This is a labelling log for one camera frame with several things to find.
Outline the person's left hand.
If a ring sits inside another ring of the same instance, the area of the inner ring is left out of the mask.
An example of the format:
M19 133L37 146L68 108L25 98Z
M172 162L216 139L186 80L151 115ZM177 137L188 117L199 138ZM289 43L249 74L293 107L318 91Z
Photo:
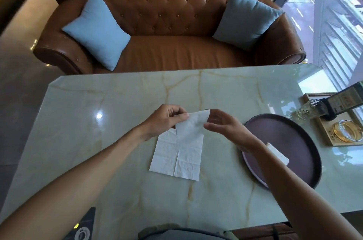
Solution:
M161 105L144 122L137 126L138 137L142 141L147 141L168 131L172 128L168 126L168 117L181 113L187 113L187 111L179 105Z

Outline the person's right hand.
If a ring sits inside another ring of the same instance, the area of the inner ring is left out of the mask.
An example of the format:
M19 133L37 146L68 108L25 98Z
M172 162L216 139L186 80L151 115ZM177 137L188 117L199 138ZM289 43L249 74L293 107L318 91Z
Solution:
M207 122L225 125L226 133L222 136L235 144L241 151L250 152L260 142L240 121L222 110L210 109Z

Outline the white paper napkin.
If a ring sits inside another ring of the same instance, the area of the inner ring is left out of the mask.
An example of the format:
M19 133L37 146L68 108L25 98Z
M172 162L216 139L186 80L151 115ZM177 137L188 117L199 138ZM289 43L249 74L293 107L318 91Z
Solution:
M289 159L284 156L279 150L277 150L272 144L267 143L266 144L267 149L273 154L275 155L284 165L288 165L289 164Z
M209 115L209 109L190 113L187 120L159 135L149 171L198 181Z

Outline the person's right forearm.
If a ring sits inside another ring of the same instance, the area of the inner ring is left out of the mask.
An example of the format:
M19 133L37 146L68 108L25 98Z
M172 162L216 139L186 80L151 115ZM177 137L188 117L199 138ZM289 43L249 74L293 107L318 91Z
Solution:
M300 239L363 240L340 213L285 166L262 141L252 136L244 146L256 159L267 186Z

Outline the person's left forearm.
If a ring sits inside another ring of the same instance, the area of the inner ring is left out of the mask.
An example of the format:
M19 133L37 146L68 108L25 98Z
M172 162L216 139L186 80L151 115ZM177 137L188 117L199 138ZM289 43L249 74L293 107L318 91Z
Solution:
M138 125L53 180L0 224L0 240L61 240L143 141L145 129Z

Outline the brown tufted leather sofa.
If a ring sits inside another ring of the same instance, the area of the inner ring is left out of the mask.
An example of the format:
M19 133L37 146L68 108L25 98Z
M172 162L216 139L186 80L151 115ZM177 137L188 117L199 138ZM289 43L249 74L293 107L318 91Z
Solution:
M80 16L88 0L65 0L52 13L33 50L43 63L67 75L110 73L62 28ZM301 39L282 14L251 51L215 40L228 0L102 0L131 36L113 73L299 64Z

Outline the white folded paper napkin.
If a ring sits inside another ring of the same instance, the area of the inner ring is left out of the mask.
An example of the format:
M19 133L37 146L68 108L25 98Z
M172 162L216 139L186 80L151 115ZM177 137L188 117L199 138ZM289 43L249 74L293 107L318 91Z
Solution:
M284 156L279 150L277 150L272 144L267 143L266 144L267 149L273 154L275 155L284 165L288 165L289 164L289 159Z

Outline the dark round tray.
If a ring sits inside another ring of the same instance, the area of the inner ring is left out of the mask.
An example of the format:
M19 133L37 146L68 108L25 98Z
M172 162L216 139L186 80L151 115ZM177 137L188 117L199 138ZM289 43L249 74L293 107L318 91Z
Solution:
M309 134L294 121L277 114L259 114L245 127L264 143L270 143L285 156L291 169L315 189L322 176L322 160Z

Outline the person's grey clothing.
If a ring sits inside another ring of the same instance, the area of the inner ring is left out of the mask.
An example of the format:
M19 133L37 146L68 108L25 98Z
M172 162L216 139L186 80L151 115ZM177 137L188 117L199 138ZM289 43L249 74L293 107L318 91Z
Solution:
M138 240L238 240L231 232L184 228L175 223L151 226L138 232Z

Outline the light blue cushion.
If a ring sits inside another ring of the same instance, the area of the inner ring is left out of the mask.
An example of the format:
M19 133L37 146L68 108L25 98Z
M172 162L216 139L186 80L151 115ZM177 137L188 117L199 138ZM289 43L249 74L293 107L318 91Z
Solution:
M117 24L103 0L88 0L81 15L62 31L79 42L109 71L114 71L131 36Z
M227 0L213 38L250 52L283 13L258 0Z

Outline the rectangular wooden tray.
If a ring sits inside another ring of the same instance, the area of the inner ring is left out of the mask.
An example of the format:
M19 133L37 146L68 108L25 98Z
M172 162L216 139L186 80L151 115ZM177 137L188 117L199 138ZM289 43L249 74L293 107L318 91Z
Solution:
M306 93L303 94L301 100L306 103L311 99L323 99L327 98L331 95L335 94L335 92L321 92L321 93ZM338 115L333 121L326 121L322 118L316 118L315 121L322 131L322 135L325 139L325 142L328 146L363 146L363 139L359 142L344 142L341 141L333 132L333 125L338 123L341 120L351 120L352 122L359 125L361 130L363 131L363 120L358 115L357 110L349 110L346 113Z

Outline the brown wooden seat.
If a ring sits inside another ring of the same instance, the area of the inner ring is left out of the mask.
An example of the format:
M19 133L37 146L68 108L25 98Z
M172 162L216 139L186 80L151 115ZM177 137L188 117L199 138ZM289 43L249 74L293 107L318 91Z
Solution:
M299 240L289 222L232 230L239 240Z

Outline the clear glass bottle dark label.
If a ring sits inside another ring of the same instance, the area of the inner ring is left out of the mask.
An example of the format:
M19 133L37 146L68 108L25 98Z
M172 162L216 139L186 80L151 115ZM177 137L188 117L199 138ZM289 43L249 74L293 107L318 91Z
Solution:
M363 80L327 98L310 99L285 117L296 123L314 118L332 121L338 115L361 106L363 106Z

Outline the glass ashtray gold rim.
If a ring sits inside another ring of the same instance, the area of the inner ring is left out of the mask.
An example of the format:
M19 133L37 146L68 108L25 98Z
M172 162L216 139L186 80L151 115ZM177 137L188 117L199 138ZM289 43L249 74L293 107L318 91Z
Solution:
M346 143L363 141L363 129L351 120L340 120L332 125L334 135Z

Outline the glass window dark frame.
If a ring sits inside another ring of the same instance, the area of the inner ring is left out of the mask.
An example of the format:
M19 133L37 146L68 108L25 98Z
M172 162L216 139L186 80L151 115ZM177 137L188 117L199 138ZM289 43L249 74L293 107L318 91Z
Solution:
M291 18L306 51L305 64L322 69L300 85L312 92L313 80L340 91L363 80L363 0L274 0Z

